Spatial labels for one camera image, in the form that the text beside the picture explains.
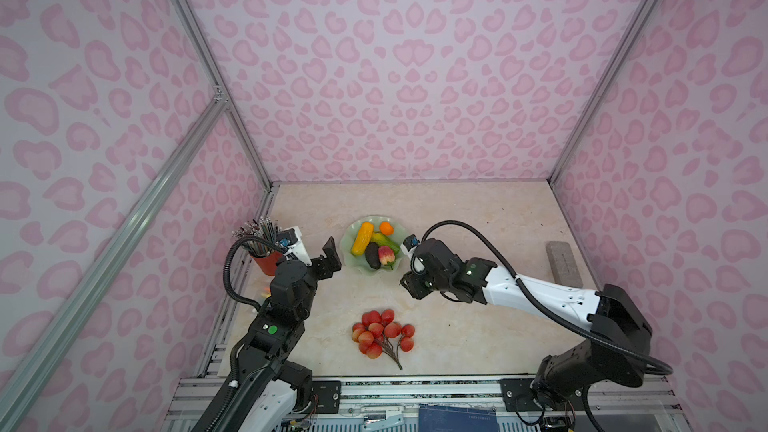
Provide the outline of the red fake strawberry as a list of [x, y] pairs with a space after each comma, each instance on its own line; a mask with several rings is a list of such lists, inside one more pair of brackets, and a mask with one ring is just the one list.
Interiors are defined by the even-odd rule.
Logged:
[[393, 270], [396, 262], [396, 253], [391, 247], [381, 245], [378, 248], [378, 259], [381, 268]]

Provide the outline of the dark fake avocado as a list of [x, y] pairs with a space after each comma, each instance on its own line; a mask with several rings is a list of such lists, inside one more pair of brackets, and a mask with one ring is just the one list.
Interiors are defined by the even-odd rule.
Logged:
[[375, 242], [370, 242], [366, 246], [364, 257], [370, 269], [379, 270], [381, 268], [381, 262], [379, 258], [379, 245]]

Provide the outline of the yellow orange fake mango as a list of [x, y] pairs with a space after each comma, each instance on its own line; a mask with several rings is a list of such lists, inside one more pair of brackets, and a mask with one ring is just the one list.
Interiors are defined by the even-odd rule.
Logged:
[[366, 246], [371, 242], [372, 234], [375, 227], [372, 222], [363, 222], [357, 232], [353, 245], [350, 249], [350, 253], [353, 256], [359, 257], [364, 255]]

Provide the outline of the green yellow fake cucumber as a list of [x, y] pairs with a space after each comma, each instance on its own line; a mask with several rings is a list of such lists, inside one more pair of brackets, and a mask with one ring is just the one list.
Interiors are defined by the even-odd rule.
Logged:
[[381, 246], [389, 247], [393, 252], [394, 255], [397, 256], [400, 253], [400, 246], [394, 242], [389, 236], [384, 235], [381, 232], [374, 232], [371, 237], [371, 241]]

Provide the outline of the red fake cherry bunch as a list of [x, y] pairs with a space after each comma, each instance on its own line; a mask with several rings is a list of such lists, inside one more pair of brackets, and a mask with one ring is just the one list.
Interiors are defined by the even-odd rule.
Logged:
[[412, 324], [396, 321], [393, 309], [371, 310], [363, 313], [361, 320], [352, 326], [350, 337], [359, 352], [369, 359], [386, 356], [403, 370], [400, 355], [413, 350], [415, 332]]

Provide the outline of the small orange fake tangerine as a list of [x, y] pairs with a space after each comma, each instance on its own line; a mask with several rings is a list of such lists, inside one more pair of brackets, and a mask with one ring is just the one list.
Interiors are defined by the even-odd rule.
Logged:
[[384, 221], [379, 225], [379, 232], [385, 236], [391, 236], [394, 233], [394, 227], [391, 223]]

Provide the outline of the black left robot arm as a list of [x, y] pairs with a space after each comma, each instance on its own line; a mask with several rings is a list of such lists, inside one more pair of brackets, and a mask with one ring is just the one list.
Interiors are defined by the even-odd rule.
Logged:
[[[281, 255], [270, 283], [271, 295], [258, 303], [240, 295], [231, 283], [231, 265], [245, 244], [260, 244]], [[291, 413], [311, 414], [312, 371], [289, 360], [305, 332], [320, 281], [342, 268], [335, 240], [310, 258], [296, 228], [274, 243], [254, 235], [236, 239], [227, 252], [223, 284], [233, 301], [257, 315], [229, 354], [225, 383], [193, 427], [195, 431], [273, 431]]]

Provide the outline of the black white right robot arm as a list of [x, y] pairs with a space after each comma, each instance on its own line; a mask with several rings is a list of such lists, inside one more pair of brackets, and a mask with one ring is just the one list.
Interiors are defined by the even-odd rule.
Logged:
[[576, 424], [573, 397], [579, 397], [588, 420], [600, 426], [589, 405], [591, 387], [603, 381], [638, 388], [648, 376], [670, 376], [673, 368], [652, 356], [653, 330], [638, 306], [621, 287], [600, 290], [546, 282], [518, 273], [503, 253], [479, 230], [462, 222], [453, 224], [474, 235], [492, 254], [491, 259], [464, 260], [433, 232], [407, 236], [401, 250], [409, 270], [400, 284], [415, 299], [433, 292], [454, 303], [509, 307], [544, 317], [581, 337], [581, 342], [557, 355], [545, 356], [526, 392], [512, 399], [513, 411], [524, 401], [538, 409], [527, 427], [542, 425], [548, 411], [560, 411], [570, 427]]

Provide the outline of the light green wavy fruit bowl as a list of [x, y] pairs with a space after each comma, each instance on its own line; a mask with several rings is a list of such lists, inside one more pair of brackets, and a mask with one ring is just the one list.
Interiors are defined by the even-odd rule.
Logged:
[[343, 262], [368, 275], [396, 271], [410, 232], [389, 216], [368, 215], [349, 225], [341, 238]]

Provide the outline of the red metal pencil cup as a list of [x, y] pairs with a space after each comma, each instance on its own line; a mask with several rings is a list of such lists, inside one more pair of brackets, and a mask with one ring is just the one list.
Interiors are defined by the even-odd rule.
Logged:
[[269, 277], [274, 277], [277, 272], [278, 261], [283, 258], [279, 252], [271, 252], [269, 255], [261, 257], [253, 256], [252, 259], [262, 273]]

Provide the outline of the bundle of coloured pencils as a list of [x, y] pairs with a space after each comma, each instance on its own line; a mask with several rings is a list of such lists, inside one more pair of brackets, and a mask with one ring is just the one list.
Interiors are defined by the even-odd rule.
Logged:
[[[277, 243], [279, 232], [280, 229], [276, 221], [269, 217], [260, 217], [244, 222], [239, 228], [232, 231], [232, 236], [235, 239], [240, 239], [243, 236], [255, 236], [263, 241]], [[272, 248], [261, 242], [250, 241], [244, 243], [242, 247], [254, 258], [264, 258], [273, 252]]]

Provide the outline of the grey rectangular stone block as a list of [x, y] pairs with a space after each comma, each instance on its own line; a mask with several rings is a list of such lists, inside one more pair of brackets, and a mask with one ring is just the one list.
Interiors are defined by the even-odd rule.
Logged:
[[576, 257], [569, 243], [549, 241], [545, 245], [545, 251], [556, 284], [577, 289], [583, 287]]

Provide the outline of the blue notebook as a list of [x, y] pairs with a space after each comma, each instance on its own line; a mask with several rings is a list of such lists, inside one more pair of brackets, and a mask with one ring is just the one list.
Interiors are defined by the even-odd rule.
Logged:
[[497, 432], [499, 424], [494, 411], [421, 404], [418, 412], [419, 432]]

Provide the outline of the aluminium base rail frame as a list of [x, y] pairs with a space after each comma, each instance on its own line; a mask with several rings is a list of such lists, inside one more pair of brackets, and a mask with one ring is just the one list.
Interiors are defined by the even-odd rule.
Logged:
[[[312, 431], [361, 431], [366, 423], [387, 421], [394, 431], [414, 431], [423, 405], [463, 407], [495, 413], [501, 431], [525, 431], [539, 409], [523, 398], [529, 375], [336, 377], [336, 413], [314, 413]], [[555, 426], [575, 412], [576, 428], [590, 431], [591, 419], [606, 431], [687, 431], [680, 400], [662, 378], [649, 377], [639, 388], [600, 382], [586, 395], [576, 393], [545, 420]]]

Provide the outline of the aluminium diagonal frame bar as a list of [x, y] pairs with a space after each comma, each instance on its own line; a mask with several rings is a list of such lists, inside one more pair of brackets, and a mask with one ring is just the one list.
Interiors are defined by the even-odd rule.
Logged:
[[90, 320], [119, 272], [186, 173], [226, 108], [219, 86], [203, 114], [101, 249], [73, 293], [11, 376], [1, 394], [1, 429], [16, 430]]

